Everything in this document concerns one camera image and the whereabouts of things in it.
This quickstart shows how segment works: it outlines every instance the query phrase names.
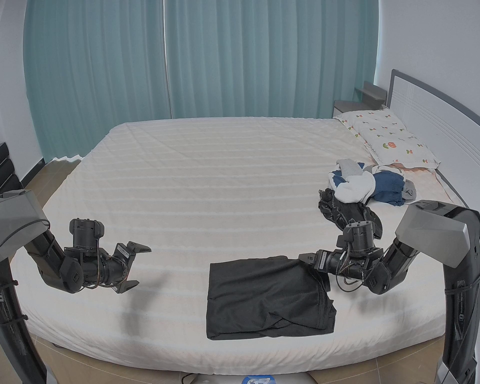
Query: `floor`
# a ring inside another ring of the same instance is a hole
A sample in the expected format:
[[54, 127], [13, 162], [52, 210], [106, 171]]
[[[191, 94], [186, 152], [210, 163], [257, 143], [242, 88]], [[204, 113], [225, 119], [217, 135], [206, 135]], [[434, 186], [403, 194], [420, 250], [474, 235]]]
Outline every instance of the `floor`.
[[[42, 206], [80, 161], [53, 161], [28, 184]], [[125, 367], [57, 348], [32, 335], [42, 359], [52, 368], [59, 384], [180, 384], [183, 372], [153, 371]], [[310, 372], [318, 384], [416, 384], [434, 382], [436, 364], [443, 351], [444, 337], [426, 341], [376, 359]], [[0, 349], [1, 384], [20, 384]], [[189, 384], [195, 376], [185, 380]]]

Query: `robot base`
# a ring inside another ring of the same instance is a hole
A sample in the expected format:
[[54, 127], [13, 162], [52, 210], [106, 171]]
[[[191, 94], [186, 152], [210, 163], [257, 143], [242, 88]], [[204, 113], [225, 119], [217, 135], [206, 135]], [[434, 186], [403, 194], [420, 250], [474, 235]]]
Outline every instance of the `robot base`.
[[316, 381], [306, 372], [258, 376], [200, 374], [191, 384], [316, 384]]

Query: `wall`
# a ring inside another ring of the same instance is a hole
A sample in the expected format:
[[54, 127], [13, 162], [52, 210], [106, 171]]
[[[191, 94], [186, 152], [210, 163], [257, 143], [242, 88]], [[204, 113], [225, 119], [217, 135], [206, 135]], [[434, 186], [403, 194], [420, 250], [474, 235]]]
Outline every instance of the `wall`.
[[480, 114], [479, 18], [478, 0], [380, 0], [375, 84], [398, 69]]
[[21, 180], [42, 158], [26, 96], [23, 35], [27, 0], [0, 0], [0, 141]]

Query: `curtain fold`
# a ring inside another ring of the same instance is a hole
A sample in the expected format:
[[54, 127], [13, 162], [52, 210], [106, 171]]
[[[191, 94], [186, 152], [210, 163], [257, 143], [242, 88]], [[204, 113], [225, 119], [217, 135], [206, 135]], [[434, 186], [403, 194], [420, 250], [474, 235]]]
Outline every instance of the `curtain fold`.
[[331, 117], [373, 81], [378, 0], [168, 0], [174, 118]]
[[24, 71], [44, 159], [86, 155], [114, 126], [171, 118], [163, 3], [30, 0]]

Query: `pillowcase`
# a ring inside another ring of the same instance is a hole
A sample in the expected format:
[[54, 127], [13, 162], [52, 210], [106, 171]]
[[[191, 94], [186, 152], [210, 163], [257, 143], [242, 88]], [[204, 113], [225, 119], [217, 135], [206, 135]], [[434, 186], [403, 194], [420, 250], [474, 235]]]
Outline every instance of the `pillowcase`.
[[405, 168], [435, 169], [440, 164], [427, 146], [407, 131], [388, 108], [345, 112], [335, 119], [362, 140], [378, 165], [401, 163]]

